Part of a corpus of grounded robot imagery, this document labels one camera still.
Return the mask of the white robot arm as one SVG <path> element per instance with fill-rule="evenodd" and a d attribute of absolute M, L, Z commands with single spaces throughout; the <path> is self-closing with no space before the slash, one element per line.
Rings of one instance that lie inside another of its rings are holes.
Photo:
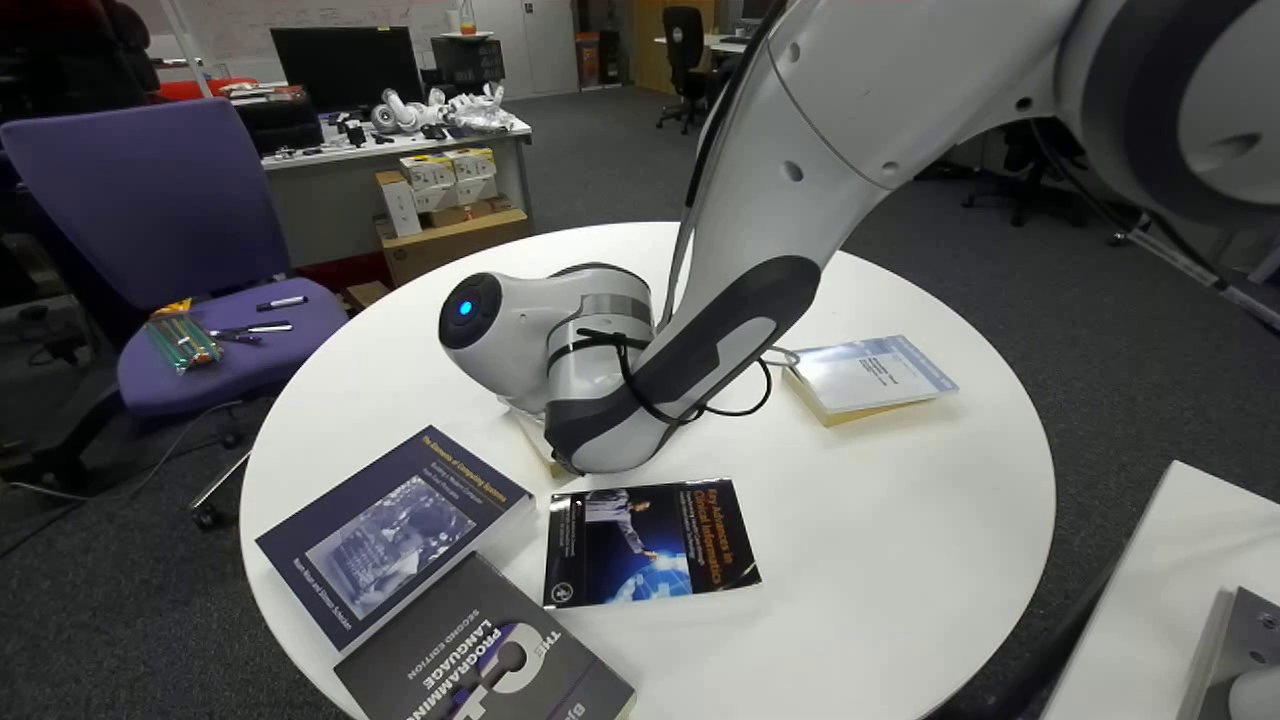
<path fill-rule="evenodd" d="M 662 294 L 608 258 L 472 272 L 434 336 L 564 468 L 639 468 L 875 205 L 992 128 L 1062 123 L 1150 216 L 1275 228 L 1275 28 L 1280 0 L 779 0 L 702 123 Z"/>

